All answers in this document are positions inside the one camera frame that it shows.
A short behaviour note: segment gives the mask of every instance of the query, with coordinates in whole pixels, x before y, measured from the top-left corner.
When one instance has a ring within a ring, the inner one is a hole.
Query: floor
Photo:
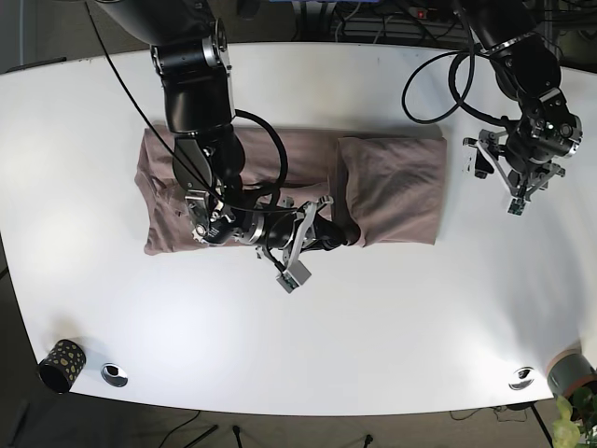
[[[71,60],[100,54],[101,49],[80,3],[37,1],[37,60],[61,56]],[[231,42],[288,41],[295,33],[294,15],[288,3],[263,2],[254,21],[236,18],[234,2],[230,0],[214,0],[212,5],[215,14],[225,18]],[[90,3],[90,8],[111,52],[146,48],[145,44],[127,35],[93,3]],[[4,250],[0,250],[0,272],[5,267]],[[11,369],[5,365],[0,370],[0,442],[6,439],[14,415],[24,399],[30,402],[30,408],[16,445],[18,447],[158,448],[171,428],[194,415],[189,410],[75,394],[57,397],[47,392],[35,377],[35,358],[9,275],[0,280],[0,329],[3,331],[0,353],[12,364]],[[550,422],[557,417],[553,400],[537,403],[537,409],[550,427]],[[198,446],[236,446],[232,425],[239,425],[243,429],[245,448],[360,448],[368,433],[374,437],[371,448],[548,446],[530,411],[474,411],[334,418],[202,413],[197,420],[176,431],[164,446],[185,446],[211,424],[218,424],[219,430]]]

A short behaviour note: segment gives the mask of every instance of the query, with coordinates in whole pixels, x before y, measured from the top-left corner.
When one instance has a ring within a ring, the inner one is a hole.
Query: robotic arm
[[[279,206],[288,161],[273,128],[253,114],[235,110],[226,35],[205,0],[97,0],[130,34],[151,45],[164,89],[166,121],[175,137],[174,175],[186,191],[189,231],[209,245],[231,239],[257,247],[278,269],[278,282],[292,292],[311,276],[299,261],[307,250],[345,245],[342,230],[321,217],[330,197],[292,208]],[[280,156],[280,175],[260,188],[243,185],[243,145],[234,134],[235,116],[268,131]],[[271,249],[283,251],[282,261]]]
[[[483,130],[479,139],[466,139],[465,144],[478,149],[476,176],[484,178],[497,170],[513,198],[508,212],[520,215],[533,193],[545,189],[553,176],[565,175],[552,160],[576,153],[582,139],[580,119],[568,110],[560,90],[558,60],[534,31],[535,21],[521,0],[464,0],[463,8],[500,90],[521,108],[521,118],[512,121],[463,105],[471,115],[506,129],[503,133]],[[456,57],[451,67],[450,89],[455,98],[459,98],[455,72],[464,58]],[[501,137],[507,138],[504,144],[499,143]],[[498,162],[500,157],[511,168],[508,175]]]

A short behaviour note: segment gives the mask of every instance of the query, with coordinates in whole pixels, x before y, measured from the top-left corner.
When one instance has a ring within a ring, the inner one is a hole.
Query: metal grommet
[[[116,364],[104,364],[102,378],[113,387],[124,387],[129,382],[127,373]]]
[[[508,384],[512,390],[523,390],[535,380],[535,369],[532,367],[521,367],[512,374],[512,380]]]

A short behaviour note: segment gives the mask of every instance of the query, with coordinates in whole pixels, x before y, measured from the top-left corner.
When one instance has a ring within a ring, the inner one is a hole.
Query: black cable
[[[402,91],[402,109],[404,110],[404,113],[407,115],[407,117],[409,117],[409,119],[411,119],[412,121],[414,121],[415,123],[418,123],[418,124],[434,124],[434,123],[437,123],[437,122],[442,121],[443,119],[446,119],[447,117],[449,117],[451,114],[456,112],[456,110],[458,110],[458,108],[465,102],[465,99],[468,96],[468,93],[470,92],[471,87],[473,87],[473,78],[475,77],[475,41],[473,40],[473,33],[470,29],[468,20],[466,19],[466,15],[465,15],[465,12],[463,11],[462,5],[460,4],[460,1],[454,0],[454,4],[456,5],[458,17],[463,25],[463,29],[466,31],[466,34],[468,37],[468,52],[470,54],[470,65],[468,66],[468,80],[466,81],[465,91],[463,92],[463,95],[460,98],[460,100],[457,101],[456,104],[453,107],[451,107],[450,110],[448,110],[448,112],[440,115],[439,117],[435,117],[434,119],[417,119],[416,117],[414,117],[410,113],[409,108],[407,107],[407,92],[409,91],[409,87],[410,87],[410,84],[412,83],[412,80],[427,65],[434,63],[435,61],[442,59],[442,58],[446,58],[449,56],[455,56],[457,54],[460,54],[462,51],[461,50],[449,51],[448,53],[440,54],[439,56],[436,56],[435,58],[430,59],[426,63],[423,63],[419,68],[417,68],[414,72],[412,72],[412,75],[410,75],[409,80],[407,81],[406,85],[404,86],[404,90]]]
[[[197,439],[193,439],[192,441],[190,441],[189,443],[187,443],[184,446],[184,448],[191,448],[192,446],[195,446],[197,443],[199,443],[200,441],[202,441],[203,439],[205,439],[207,436],[209,436],[213,432],[217,431],[218,428],[219,428],[218,425],[213,425],[212,427],[210,427],[209,429],[207,429],[203,434],[201,434]]]
[[[551,434],[549,434],[549,431],[546,428],[545,423],[543,423],[543,419],[541,418],[541,415],[539,414],[539,411],[535,407],[534,403],[531,405],[531,411],[533,411],[533,414],[535,415],[535,418],[537,419],[537,423],[539,424],[539,426],[541,427],[541,430],[543,431],[543,435],[548,440],[549,446],[551,446],[551,448],[553,448],[553,440],[551,439]]]
[[[479,411],[482,411],[485,408],[478,408],[475,411],[465,415],[464,417],[454,417],[454,411],[450,411],[450,418],[452,420],[454,420],[455,422],[464,422],[465,420],[468,420],[470,417],[472,417],[473,415],[475,415],[476,413],[478,413]],[[527,421],[527,413],[526,413],[526,409],[524,410],[524,419],[505,419],[502,420],[500,419],[499,414],[503,413],[506,409],[503,409],[502,406],[496,406],[496,407],[492,407],[491,408],[493,411],[493,415],[495,415],[495,420],[497,420],[497,422],[499,423],[525,423]]]
[[[560,20],[558,20],[558,18],[556,17],[554,19],[541,19],[540,21],[537,21],[537,23],[542,23],[544,21],[551,21],[553,23],[570,23],[570,22],[574,22],[574,21],[582,21],[586,17],[594,16],[595,14],[597,14],[597,9],[595,9],[593,11],[589,11],[589,12],[582,12],[582,11],[567,12],[567,13],[562,14],[564,17]]]
[[[493,410],[493,415],[495,415],[495,419],[499,422],[499,423],[525,423],[528,419],[529,419],[529,415],[526,412],[526,409],[523,409],[522,411],[524,412],[524,418],[523,419],[518,419],[518,418],[500,418],[500,413],[504,413],[505,411],[508,410],[508,408],[506,406],[496,406],[494,408],[492,408]]]
[[[100,46],[102,47],[102,51],[104,52],[104,56],[105,56],[108,64],[110,65],[110,68],[114,72],[114,75],[116,76],[116,78],[118,80],[118,83],[120,84],[120,87],[122,87],[122,89],[124,90],[124,92],[127,94],[127,96],[129,97],[129,99],[131,100],[132,105],[137,110],[137,112],[139,113],[139,115],[141,116],[141,118],[143,119],[143,121],[146,123],[147,127],[156,136],[156,138],[158,138],[158,140],[164,146],[164,148],[170,153],[170,155],[176,161],[178,161],[183,167],[185,167],[185,169],[187,169],[187,171],[195,178],[195,180],[197,180],[200,183],[200,185],[207,192],[209,192],[212,196],[214,196],[220,202],[225,203],[226,205],[228,205],[230,208],[233,208],[235,210],[241,210],[241,211],[244,211],[244,212],[250,212],[250,213],[290,213],[290,212],[296,211],[296,209],[292,209],[292,208],[276,209],[276,210],[259,209],[259,208],[247,208],[247,207],[242,207],[242,206],[239,206],[239,205],[235,205],[235,204],[232,204],[232,203],[225,202],[224,198],[222,198],[222,196],[217,191],[215,191],[215,189],[212,186],[209,185],[209,183],[205,180],[205,177],[203,177],[203,175],[201,174],[201,171],[197,168],[197,166],[195,166],[195,163],[193,163],[193,161],[190,159],[190,157],[185,153],[185,151],[183,151],[183,149],[179,145],[176,144],[176,141],[174,140],[174,147],[177,148],[180,151],[180,153],[185,157],[185,159],[187,159],[188,163],[193,168],[193,170],[195,171],[195,173],[193,173],[191,170],[189,170],[188,169],[188,165],[186,165],[184,162],[182,162],[182,160],[174,153],[174,151],[172,151],[170,149],[170,147],[168,147],[168,144],[164,141],[164,139],[161,137],[160,133],[158,133],[158,131],[156,130],[156,128],[153,126],[153,124],[147,118],[146,114],[143,112],[143,110],[141,110],[141,107],[135,101],[134,97],[132,96],[131,92],[129,91],[129,88],[126,86],[126,84],[122,80],[122,77],[120,76],[120,73],[118,72],[117,68],[114,66],[114,63],[112,62],[112,58],[110,58],[108,50],[105,47],[104,41],[102,40],[102,37],[100,36],[100,32],[97,29],[97,25],[95,24],[95,20],[91,16],[90,7],[85,2],[83,3],[83,5],[85,5],[85,9],[87,10],[88,16],[90,18],[91,26],[93,27],[93,31],[95,32],[95,35],[96,35],[96,37],[97,37],[97,39],[98,39],[98,41],[100,43]]]
[[[480,119],[481,121],[485,121],[488,124],[492,124],[493,126],[501,126],[505,127],[505,120],[504,119],[497,119],[496,117],[492,117],[491,115],[485,114],[480,112],[476,108],[468,105],[465,101],[461,101],[462,97],[456,88],[456,73],[458,72],[458,67],[460,64],[470,56],[467,52],[461,52],[458,54],[454,60],[450,64],[450,71],[448,73],[448,87],[450,88],[450,93],[456,104],[461,103],[460,107],[469,115],[475,117],[476,119]],[[491,59],[489,56],[485,56],[483,54],[477,54],[485,59]]]
[[[475,411],[473,411],[472,413],[470,413],[469,415],[467,415],[466,417],[454,417],[454,415],[452,414],[453,411],[450,411],[450,418],[456,422],[464,422],[465,420],[468,420],[470,417],[472,417],[473,415],[475,415],[476,413],[478,413],[479,411],[482,411],[483,408],[478,408]]]
[[[280,135],[271,127],[271,125],[261,117],[258,117],[255,114],[250,112],[246,112],[244,110],[236,109],[236,116],[240,117],[241,119],[250,119],[254,123],[261,126],[271,138],[271,141],[276,146],[278,150],[278,156],[280,157],[280,173],[278,174],[278,178],[276,181],[271,184],[270,189],[273,189],[271,193],[274,193],[276,190],[280,190],[286,181],[286,176],[288,175],[288,154],[286,153],[286,148],[284,146],[284,142],[280,138]],[[275,194],[271,195],[270,206],[275,205],[277,203],[277,199],[275,199]]]
[[[191,418],[190,420],[187,420],[185,423],[178,425],[177,427],[175,427],[174,429],[172,429],[168,434],[166,434],[166,437],[163,438],[163,440],[160,443],[160,446],[158,448],[161,448],[164,443],[168,440],[168,438],[177,430],[180,429],[181,427],[188,425],[190,422],[192,422],[193,420],[195,420],[197,417],[199,417],[199,415],[201,414],[201,411],[197,411],[197,413],[195,414],[195,416],[193,418]]]
[[[458,23],[460,23],[458,21],[458,19],[454,19],[454,23],[452,25],[450,25],[450,28],[448,28],[444,33],[442,33],[441,35],[439,35],[437,37],[437,39],[441,39],[442,37],[445,37],[446,35],[448,35],[450,33],[450,31],[453,30]]]
[[[572,0],[561,0],[562,2],[564,2],[567,5],[570,5],[572,7],[580,7],[581,9],[595,9],[597,8],[597,5],[579,5],[576,2],[573,2]]]

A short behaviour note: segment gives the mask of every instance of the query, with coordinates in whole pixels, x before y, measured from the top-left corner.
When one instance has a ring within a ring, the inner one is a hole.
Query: towel
[[[156,125],[169,147],[174,136]],[[268,134],[237,128],[246,156],[245,185],[271,182],[280,168]],[[344,230],[351,245],[423,243],[437,237],[446,177],[447,143],[440,139],[359,138],[334,131],[280,130],[288,154],[288,176],[281,190],[295,205],[331,195],[322,211]],[[148,255],[205,248],[193,240],[172,156],[149,129],[144,132],[135,183],[146,201]],[[227,245],[237,245],[230,241]]]

